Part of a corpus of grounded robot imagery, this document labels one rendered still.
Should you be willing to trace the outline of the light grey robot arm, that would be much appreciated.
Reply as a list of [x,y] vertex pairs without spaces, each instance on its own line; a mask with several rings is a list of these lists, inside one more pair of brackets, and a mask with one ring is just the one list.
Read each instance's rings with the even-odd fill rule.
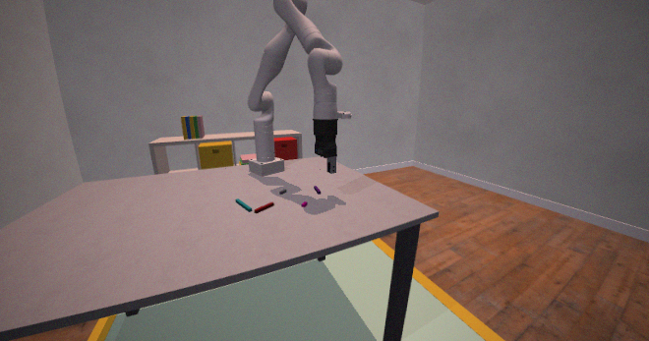
[[340,72],[342,58],[339,52],[323,38],[318,28],[304,16],[307,4],[307,0],[273,0],[275,12],[286,24],[283,30],[266,45],[248,97],[250,110],[265,110],[254,120],[256,156],[259,162],[275,160],[274,103],[272,94],[265,89],[281,72],[295,35],[309,54],[308,68],[314,87],[314,103],[336,102],[336,85],[329,82],[326,75],[332,76]]

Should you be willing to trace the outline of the red rod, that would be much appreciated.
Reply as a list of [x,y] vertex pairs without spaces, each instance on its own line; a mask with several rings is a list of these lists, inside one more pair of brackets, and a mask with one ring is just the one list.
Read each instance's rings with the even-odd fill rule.
[[268,203],[268,204],[266,204],[264,206],[261,206],[261,207],[255,209],[255,213],[259,213],[259,212],[261,212],[263,210],[266,210],[266,209],[268,209],[268,208],[270,208],[272,206],[274,206],[274,202]]

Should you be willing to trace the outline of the turquoise rod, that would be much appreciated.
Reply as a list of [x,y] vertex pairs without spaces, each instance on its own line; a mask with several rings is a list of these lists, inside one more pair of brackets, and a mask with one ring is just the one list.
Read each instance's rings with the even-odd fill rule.
[[249,212],[252,211],[252,208],[249,207],[248,205],[246,205],[245,203],[243,203],[241,200],[239,200],[239,199],[235,199],[235,200],[236,200],[236,202],[237,202],[239,205],[241,205],[241,206],[242,206],[243,208],[245,208],[247,211],[249,211]]

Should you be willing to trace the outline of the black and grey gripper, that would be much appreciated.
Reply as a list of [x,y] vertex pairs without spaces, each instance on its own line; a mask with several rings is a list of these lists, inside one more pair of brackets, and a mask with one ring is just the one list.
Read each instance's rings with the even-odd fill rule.
[[314,103],[315,154],[327,158],[327,172],[336,173],[337,118],[351,119],[350,112],[337,112],[336,102]]

